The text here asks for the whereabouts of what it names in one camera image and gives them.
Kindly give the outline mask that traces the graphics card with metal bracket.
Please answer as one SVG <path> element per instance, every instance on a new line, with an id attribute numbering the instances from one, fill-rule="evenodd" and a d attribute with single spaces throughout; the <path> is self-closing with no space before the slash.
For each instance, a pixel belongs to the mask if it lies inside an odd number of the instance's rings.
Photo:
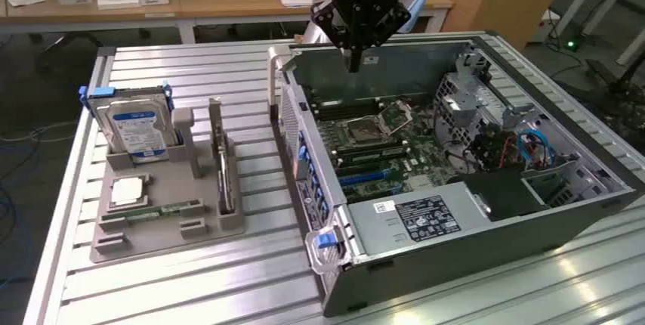
<path id="1" fill-rule="evenodd" d="M 221 101 L 209 98 L 209 121 L 213 159 L 217 167 L 219 211 L 223 215 L 235 212 L 233 188 L 229 180 L 229 141 L 221 120 Z"/>

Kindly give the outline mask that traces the installed RAM stick white label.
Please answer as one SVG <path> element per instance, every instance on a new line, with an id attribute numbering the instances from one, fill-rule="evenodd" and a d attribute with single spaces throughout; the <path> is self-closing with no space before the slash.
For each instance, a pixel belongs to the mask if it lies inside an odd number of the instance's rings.
<path id="1" fill-rule="evenodd" d="M 317 110 L 376 110 L 379 103 L 373 99 L 368 100 L 335 100 L 316 103 Z"/>

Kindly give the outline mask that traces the open metal socket cover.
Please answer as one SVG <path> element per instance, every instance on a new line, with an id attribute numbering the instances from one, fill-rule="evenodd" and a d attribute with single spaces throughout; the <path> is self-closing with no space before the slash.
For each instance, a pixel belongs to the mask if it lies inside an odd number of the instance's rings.
<path id="1" fill-rule="evenodd" d="M 392 103 L 377 115 L 379 127 L 387 136 L 392 136 L 412 120 L 412 108 L 403 100 Z"/>

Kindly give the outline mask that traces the silver metal disk bay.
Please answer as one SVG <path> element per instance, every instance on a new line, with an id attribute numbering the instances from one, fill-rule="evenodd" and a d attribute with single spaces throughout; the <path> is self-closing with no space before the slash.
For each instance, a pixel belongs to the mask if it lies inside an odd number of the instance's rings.
<path id="1" fill-rule="evenodd" d="M 436 90 L 435 108 L 447 138 L 469 144 L 488 125 L 516 129 L 536 111 L 532 102 L 513 104 L 485 82 L 491 62 L 479 53 L 461 54 L 455 71 L 445 73 Z"/>

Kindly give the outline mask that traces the CPU socket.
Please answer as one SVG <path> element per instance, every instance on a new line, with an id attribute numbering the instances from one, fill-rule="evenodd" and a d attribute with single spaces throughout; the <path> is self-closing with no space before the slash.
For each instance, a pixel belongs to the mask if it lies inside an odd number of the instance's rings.
<path id="1" fill-rule="evenodd" d="M 344 123 L 352 144 L 372 144 L 383 140 L 383 133 L 375 117 L 365 116 Z"/>

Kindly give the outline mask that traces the white box with red button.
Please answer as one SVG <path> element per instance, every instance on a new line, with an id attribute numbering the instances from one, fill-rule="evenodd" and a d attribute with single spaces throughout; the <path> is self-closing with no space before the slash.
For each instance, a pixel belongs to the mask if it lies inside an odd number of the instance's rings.
<path id="1" fill-rule="evenodd" d="M 544 43 L 548 37 L 552 34 L 552 31 L 556 29 L 556 26 L 560 22 L 560 15 L 553 12 L 552 10 L 547 10 L 540 20 L 539 27 L 536 32 L 532 36 L 533 43 Z"/>

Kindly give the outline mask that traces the installed RAM stick green label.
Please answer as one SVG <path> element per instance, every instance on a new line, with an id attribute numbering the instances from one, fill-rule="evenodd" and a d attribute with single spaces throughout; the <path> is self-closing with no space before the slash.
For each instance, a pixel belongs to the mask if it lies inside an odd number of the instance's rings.
<path id="1" fill-rule="evenodd" d="M 356 147 L 337 150 L 333 154 L 337 165 L 359 164 L 388 159 L 399 159 L 408 153 L 408 148 L 401 144 L 379 144 L 368 147 Z"/>

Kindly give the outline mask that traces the blue expansion slot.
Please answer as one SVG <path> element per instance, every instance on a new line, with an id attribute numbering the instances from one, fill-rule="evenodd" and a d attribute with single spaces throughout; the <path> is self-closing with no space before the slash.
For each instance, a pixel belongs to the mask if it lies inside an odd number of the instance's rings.
<path id="1" fill-rule="evenodd" d="M 347 175 L 339 178 L 339 183 L 343 187 L 363 184 L 371 181 L 381 181 L 388 178 L 392 169 L 380 169 L 372 172 L 363 172 L 360 174 Z"/>

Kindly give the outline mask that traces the black floor stand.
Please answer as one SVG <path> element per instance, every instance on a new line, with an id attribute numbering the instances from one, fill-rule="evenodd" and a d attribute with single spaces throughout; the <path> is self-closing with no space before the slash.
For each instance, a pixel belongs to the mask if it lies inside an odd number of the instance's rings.
<path id="1" fill-rule="evenodd" d="M 625 72 L 617 77 L 598 60 L 586 60 L 589 71 L 604 85 L 594 91 L 594 105 L 600 111 L 620 119 L 636 131 L 645 132 L 645 86 L 632 82 L 640 66 L 645 63 L 645 49 L 638 53 Z"/>

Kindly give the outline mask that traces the hard disk in blue caddy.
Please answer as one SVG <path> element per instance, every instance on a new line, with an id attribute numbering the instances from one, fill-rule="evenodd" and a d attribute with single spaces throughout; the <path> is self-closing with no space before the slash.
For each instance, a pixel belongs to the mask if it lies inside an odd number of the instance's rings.
<path id="1" fill-rule="evenodd" d="M 83 86 L 79 96 L 97 120 L 111 153 L 125 153 L 135 164 L 169 159 L 168 148 L 179 144 L 179 138 L 168 84 L 143 88 Z"/>

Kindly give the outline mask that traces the grey plastic parts rack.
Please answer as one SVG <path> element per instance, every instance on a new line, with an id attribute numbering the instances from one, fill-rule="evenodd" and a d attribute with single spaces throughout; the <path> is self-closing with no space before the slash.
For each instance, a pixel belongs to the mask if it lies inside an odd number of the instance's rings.
<path id="1" fill-rule="evenodd" d="M 223 215 L 219 211 L 212 133 L 208 141 L 192 138 L 193 116 L 188 108 L 175 110 L 172 122 L 184 136 L 184 143 L 171 147 L 168 160 L 125 167 L 117 154 L 108 156 L 89 250 L 89 259 L 95 263 L 168 251 L 175 247 L 240 235 L 247 230 L 233 139 L 228 137 L 235 212 Z M 143 196 L 136 203 L 116 206 L 111 202 L 112 186 L 121 178 L 143 179 Z M 101 220 L 101 216 L 111 213 L 189 200 L 200 200 L 201 204 L 183 209 L 175 216 L 143 221 L 124 218 Z"/>

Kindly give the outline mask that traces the long wooden desk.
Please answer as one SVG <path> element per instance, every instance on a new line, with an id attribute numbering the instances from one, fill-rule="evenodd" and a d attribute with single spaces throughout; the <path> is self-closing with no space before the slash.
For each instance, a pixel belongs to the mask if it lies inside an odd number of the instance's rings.
<path id="1" fill-rule="evenodd" d="M 63 5 L 45 0 L 12 7 L 0 0 L 0 33 L 65 33 L 173 27 L 180 41 L 195 44 L 197 26 L 308 21 L 308 8 L 288 8 L 280 0 L 171 0 L 165 5 L 101 10 L 93 4 Z"/>

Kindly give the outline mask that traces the blue case latch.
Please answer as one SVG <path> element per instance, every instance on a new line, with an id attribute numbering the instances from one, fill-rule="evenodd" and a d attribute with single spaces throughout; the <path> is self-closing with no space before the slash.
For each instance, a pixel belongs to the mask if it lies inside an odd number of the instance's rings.
<path id="1" fill-rule="evenodd" d="M 337 236 L 333 232 L 317 234 L 313 238 L 313 248 L 316 252 L 337 248 Z"/>

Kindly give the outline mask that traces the silver CPU chip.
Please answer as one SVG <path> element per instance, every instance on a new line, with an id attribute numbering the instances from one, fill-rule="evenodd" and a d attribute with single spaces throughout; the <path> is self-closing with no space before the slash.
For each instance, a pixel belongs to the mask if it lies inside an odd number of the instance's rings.
<path id="1" fill-rule="evenodd" d="M 143 196 L 143 179 L 121 178 L 113 182 L 111 202 L 116 206 L 133 204 Z"/>

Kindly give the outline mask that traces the open dark grey PC case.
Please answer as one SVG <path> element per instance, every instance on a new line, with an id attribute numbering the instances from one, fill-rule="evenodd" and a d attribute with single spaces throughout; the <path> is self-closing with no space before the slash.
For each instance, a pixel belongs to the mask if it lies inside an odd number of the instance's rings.
<path id="1" fill-rule="evenodd" d="M 485 82 L 535 113 L 511 131 L 488 125 L 469 144 L 449 140 L 436 90 L 461 54 L 491 62 Z M 409 35 L 361 56 L 356 73 L 329 44 L 283 43 L 268 51 L 271 123 L 304 248 L 325 316 L 347 314 L 508 262 L 560 248 L 645 196 L 638 154 L 531 61 L 485 32 Z M 429 246 L 369 256 L 313 118 L 315 101 L 415 97 L 432 105 L 436 139 L 491 226 Z M 316 252 L 333 232 L 337 248 Z"/>

